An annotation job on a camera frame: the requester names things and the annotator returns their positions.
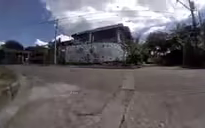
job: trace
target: utility pole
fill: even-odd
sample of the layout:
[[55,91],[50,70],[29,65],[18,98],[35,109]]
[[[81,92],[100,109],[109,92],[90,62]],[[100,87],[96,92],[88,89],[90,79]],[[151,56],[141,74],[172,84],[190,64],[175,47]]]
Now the utility pole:
[[57,33],[58,33],[58,19],[55,20],[55,43],[54,43],[54,64],[57,64]]
[[[183,2],[181,2],[180,0],[177,0],[178,3],[180,3],[181,5],[183,5],[186,9],[188,9],[191,12],[191,16],[192,16],[192,26],[193,26],[193,31],[192,31],[192,39],[194,40],[195,43],[195,50],[197,49],[197,43],[198,43],[198,39],[197,39],[197,23],[196,23],[196,18],[195,18],[195,3],[194,1],[188,0],[189,3],[189,7],[187,5],[185,5]],[[186,62],[186,44],[183,45],[183,65],[185,66],[185,62]]]

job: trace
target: blue sky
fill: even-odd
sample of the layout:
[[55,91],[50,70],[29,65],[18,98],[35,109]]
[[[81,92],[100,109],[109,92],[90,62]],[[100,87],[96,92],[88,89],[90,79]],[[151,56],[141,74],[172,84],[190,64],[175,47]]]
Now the blue sky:
[[36,39],[49,41],[54,35],[53,24],[38,24],[51,17],[40,0],[0,0],[0,41],[17,40],[24,46]]
[[[197,9],[205,8],[205,0],[194,1]],[[176,0],[0,0],[0,41],[48,42],[54,25],[38,23],[54,18],[72,17],[59,22],[60,32],[68,35],[117,23],[143,35],[173,27],[189,15]]]

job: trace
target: asphalt road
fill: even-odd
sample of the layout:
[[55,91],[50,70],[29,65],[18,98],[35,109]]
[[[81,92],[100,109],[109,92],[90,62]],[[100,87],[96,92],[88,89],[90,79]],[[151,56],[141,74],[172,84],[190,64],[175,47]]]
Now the asphalt road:
[[8,67],[25,79],[7,128],[205,128],[205,70]]

